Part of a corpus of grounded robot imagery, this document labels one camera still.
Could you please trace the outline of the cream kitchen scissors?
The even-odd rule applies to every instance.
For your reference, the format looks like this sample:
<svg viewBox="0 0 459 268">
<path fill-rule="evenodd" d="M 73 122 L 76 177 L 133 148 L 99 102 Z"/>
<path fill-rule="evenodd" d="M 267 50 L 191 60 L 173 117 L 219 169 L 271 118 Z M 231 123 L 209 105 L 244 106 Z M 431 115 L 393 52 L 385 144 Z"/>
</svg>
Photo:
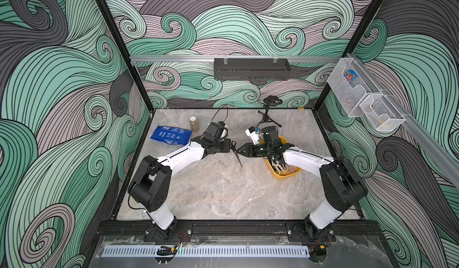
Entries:
<svg viewBox="0 0 459 268">
<path fill-rule="evenodd" d="M 287 173 L 289 171 L 288 166 L 281 164 L 279 161 L 272 162 L 271 166 L 277 174 Z"/>
</svg>

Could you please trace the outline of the small black scissors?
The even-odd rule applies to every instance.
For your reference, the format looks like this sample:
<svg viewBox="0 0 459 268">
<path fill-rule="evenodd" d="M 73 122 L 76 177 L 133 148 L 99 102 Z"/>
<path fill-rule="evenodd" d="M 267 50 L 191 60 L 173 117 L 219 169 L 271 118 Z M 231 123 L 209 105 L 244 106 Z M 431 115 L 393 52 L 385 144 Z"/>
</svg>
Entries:
<svg viewBox="0 0 459 268">
<path fill-rule="evenodd" d="M 233 151 L 233 153 L 235 154 L 236 158 L 237 158 L 237 161 L 240 165 L 241 168 L 243 168 L 243 165 L 242 165 L 242 162 L 240 160 L 240 157 L 239 157 L 239 154 L 237 153 L 237 148 L 236 148 L 236 145 L 237 145 L 237 142 L 232 140 L 230 141 L 230 149 Z"/>
</svg>

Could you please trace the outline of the yellow storage box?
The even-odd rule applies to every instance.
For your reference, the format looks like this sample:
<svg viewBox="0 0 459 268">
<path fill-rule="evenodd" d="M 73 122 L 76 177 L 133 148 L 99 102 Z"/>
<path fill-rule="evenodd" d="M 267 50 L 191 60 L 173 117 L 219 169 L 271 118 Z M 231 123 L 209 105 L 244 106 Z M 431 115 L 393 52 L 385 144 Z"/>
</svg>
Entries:
<svg viewBox="0 0 459 268">
<path fill-rule="evenodd" d="M 297 166 L 291 166 L 291 165 L 279 165 L 278 163 L 275 163 L 274 165 L 271 162 L 271 159 L 268 159 L 266 157 L 263 157 L 265 160 L 272 176 L 278 180 L 283 180 L 288 177 L 292 177 L 296 174 L 299 174 L 302 169 L 298 168 Z"/>
</svg>

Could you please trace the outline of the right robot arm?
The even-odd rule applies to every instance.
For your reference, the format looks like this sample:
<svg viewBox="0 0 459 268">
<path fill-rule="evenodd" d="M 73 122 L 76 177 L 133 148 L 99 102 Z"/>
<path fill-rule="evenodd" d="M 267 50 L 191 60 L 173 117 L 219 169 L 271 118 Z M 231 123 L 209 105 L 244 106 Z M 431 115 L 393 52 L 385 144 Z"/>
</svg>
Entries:
<svg viewBox="0 0 459 268">
<path fill-rule="evenodd" d="M 246 143 L 237 153 L 247 158 L 265 158 L 274 165 L 295 166 L 320 178 L 325 200 L 304 220 L 305 233 L 314 239 L 349 208 L 368 194 L 352 162 L 345 157 L 315 155 L 290 143 Z"/>
</svg>

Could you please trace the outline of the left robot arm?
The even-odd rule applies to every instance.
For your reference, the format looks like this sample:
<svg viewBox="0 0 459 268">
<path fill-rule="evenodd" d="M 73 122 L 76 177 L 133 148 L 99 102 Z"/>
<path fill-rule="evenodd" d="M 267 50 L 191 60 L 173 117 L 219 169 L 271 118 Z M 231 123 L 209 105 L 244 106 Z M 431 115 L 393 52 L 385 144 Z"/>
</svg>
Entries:
<svg viewBox="0 0 459 268">
<path fill-rule="evenodd" d="M 168 155 L 158 158 L 146 156 L 131 179 L 128 194 L 146 209 L 149 218 L 161 230 L 167 231 L 176 221 L 166 204 L 172 177 L 208 155 L 228 153 L 230 150 L 229 138 L 208 141 L 196 137 Z"/>
</svg>

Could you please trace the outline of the small spice bottle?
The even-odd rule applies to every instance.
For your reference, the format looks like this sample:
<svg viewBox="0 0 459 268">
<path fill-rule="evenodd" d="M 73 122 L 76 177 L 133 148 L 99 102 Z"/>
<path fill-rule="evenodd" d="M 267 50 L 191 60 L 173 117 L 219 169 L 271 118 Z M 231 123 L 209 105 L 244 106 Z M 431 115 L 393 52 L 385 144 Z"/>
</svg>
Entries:
<svg viewBox="0 0 459 268">
<path fill-rule="evenodd" d="M 197 120 L 197 117 L 196 116 L 191 116 L 190 119 L 189 119 L 189 123 L 190 123 L 190 128 L 193 132 L 198 132 L 199 129 L 200 129 L 200 124 Z"/>
</svg>

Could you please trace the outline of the blue snack bag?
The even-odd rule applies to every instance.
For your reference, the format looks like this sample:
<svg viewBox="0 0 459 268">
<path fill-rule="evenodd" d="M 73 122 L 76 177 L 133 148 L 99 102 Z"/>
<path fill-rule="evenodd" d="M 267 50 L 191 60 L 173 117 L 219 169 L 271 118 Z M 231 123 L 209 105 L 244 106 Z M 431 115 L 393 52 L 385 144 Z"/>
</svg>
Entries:
<svg viewBox="0 0 459 268">
<path fill-rule="evenodd" d="M 151 139 L 166 143 L 168 145 L 181 145 L 185 146 L 188 144 L 191 138 L 192 131 L 188 129 L 182 129 L 177 127 L 169 126 L 158 126 Z"/>
</svg>

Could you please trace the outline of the black mini tripod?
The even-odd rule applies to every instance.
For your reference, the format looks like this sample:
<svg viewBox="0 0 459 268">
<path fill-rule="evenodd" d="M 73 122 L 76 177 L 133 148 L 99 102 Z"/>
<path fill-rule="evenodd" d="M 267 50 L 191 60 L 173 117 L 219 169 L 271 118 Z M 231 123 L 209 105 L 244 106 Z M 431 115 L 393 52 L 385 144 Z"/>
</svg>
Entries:
<svg viewBox="0 0 459 268">
<path fill-rule="evenodd" d="M 270 118 L 268 113 L 272 107 L 276 107 L 276 106 L 283 104 L 283 100 L 281 100 L 277 96 L 268 96 L 263 99 L 263 103 L 264 103 L 265 111 L 264 112 L 258 111 L 258 113 L 262 115 L 262 120 L 257 124 L 257 127 L 259 127 L 262 123 L 274 123 L 279 128 L 282 128 L 282 125 L 274 121 L 272 118 Z"/>
</svg>

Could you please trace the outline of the black wall shelf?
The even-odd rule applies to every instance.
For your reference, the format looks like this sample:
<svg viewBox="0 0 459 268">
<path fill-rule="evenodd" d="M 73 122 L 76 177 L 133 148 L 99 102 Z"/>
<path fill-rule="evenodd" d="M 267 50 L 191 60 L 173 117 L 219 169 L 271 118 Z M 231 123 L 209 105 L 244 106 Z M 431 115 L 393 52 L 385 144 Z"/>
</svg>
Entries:
<svg viewBox="0 0 459 268">
<path fill-rule="evenodd" d="M 268 80 L 288 80 L 291 67 L 287 59 L 275 63 L 268 59 L 215 59 L 213 63 L 216 80 L 248 80 L 264 82 Z"/>
</svg>

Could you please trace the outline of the aluminium wall rail back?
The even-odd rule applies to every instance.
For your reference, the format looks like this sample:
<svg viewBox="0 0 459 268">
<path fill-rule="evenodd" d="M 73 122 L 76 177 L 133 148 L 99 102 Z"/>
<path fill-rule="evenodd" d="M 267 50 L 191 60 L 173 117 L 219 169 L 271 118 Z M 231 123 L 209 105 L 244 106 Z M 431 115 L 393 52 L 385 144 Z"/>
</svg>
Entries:
<svg viewBox="0 0 459 268">
<path fill-rule="evenodd" d="M 279 59 L 287 59 L 293 63 L 337 63 L 341 57 L 331 56 L 299 56 L 299 55 L 131 55 L 130 61 L 133 63 L 154 63 L 154 62 L 213 62 L 215 59 L 223 59 L 227 62 L 229 59 L 268 59 L 276 62 Z"/>
</svg>

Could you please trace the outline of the aluminium wall rail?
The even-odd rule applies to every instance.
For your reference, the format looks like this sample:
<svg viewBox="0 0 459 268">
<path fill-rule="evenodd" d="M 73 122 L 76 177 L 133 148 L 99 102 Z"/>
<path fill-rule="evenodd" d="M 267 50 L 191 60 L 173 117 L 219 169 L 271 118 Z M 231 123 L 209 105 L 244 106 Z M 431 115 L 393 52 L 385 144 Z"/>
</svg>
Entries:
<svg viewBox="0 0 459 268">
<path fill-rule="evenodd" d="M 299 56 L 299 55 L 131 55 L 130 61 L 133 63 L 154 63 L 154 62 L 213 62 L 215 59 L 223 59 L 227 62 L 229 59 L 268 59 L 276 62 L 279 59 L 287 59 L 293 63 L 337 63 L 341 57 L 331 56 Z"/>
<path fill-rule="evenodd" d="M 362 79 L 367 84 L 371 93 L 377 93 L 387 99 L 389 108 L 396 111 L 405 119 L 402 126 L 417 141 L 421 148 L 428 154 L 431 160 L 443 171 L 448 180 L 459 188 L 459 163 L 423 128 L 415 117 L 398 102 L 398 99 L 381 83 L 375 79 L 366 66 L 352 53 L 347 53 L 346 57 L 352 58 L 363 70 Z"/>
</svg>

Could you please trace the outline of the large clear wall bin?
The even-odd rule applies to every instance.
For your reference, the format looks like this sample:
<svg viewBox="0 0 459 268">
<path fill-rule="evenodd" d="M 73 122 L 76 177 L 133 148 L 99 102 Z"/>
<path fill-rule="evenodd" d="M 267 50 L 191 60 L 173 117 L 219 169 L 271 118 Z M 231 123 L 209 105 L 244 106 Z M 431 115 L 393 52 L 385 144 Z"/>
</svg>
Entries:
<svg viewBox="0 0 459 268">
<path fill-rule="evenodd" d="M 371 93 L 367 77 L 356 59 L 341 58 L 328 78 L 328 85 L 349 118 L 364 115 L 360 105 Z"/>
</svg>

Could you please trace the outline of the small clear wall bin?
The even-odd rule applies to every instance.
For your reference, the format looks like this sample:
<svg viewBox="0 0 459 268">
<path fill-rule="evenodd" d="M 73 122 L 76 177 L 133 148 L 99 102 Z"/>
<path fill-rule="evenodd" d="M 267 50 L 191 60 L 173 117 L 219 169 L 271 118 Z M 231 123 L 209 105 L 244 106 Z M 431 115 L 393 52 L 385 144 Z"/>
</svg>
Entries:
<svg viewBox="0 0 459 268">
<path fill-rule="evenodd" d="M 395 131 L 406 121 L 400 111 L 381 93 L 367 94 L 359 107 L 378 132 Z"/>
</svg>

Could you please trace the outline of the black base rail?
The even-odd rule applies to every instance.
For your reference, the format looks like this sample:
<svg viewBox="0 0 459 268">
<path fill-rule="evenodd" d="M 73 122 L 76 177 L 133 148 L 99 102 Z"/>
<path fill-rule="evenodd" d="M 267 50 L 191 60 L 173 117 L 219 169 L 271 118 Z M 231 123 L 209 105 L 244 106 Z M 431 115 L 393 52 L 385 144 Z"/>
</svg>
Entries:
<svg viewBox="0 0 459 268">
<path fill-rule="evenodd" d="M 103 221 L 97 236 L 135 236 L 145 241 L 177 243 L 211 236 L 282 237 L 303 244 L 334 242 L 338 236 L 380 235 L 376 221 L 337 220 L 327 228 L 313 232 L 303 220 L 177 220 L 172 227 L 161 230 L 152 221 Z"/>
</svg>

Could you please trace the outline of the aluminium wall rail right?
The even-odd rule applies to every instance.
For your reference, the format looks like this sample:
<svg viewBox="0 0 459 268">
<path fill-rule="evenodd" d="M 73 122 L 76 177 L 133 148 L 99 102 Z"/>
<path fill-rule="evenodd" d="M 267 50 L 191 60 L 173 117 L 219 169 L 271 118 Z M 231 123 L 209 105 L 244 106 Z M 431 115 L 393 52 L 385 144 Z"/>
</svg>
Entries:
<svg viewBox="0 0 459 268">
<path fill-rule="evenodd" d="M 352 53 L 347 53 L 346 57 L 352 58 L 363 70 L 362 79 L 367 84 L 371 93 L 377 93 L 387 99 L 389 108 L 396 111 L 405 119 L 402 126 L 417 141 L 421 148 L 428 154 L 431 160 L 443 171 L 448 180 L 459 188 L 459 163 L 423 128 L 415 117 L 398 102 L 398 99 L 381 83 L 375 79 L 366 66 Z"/>
</svg>

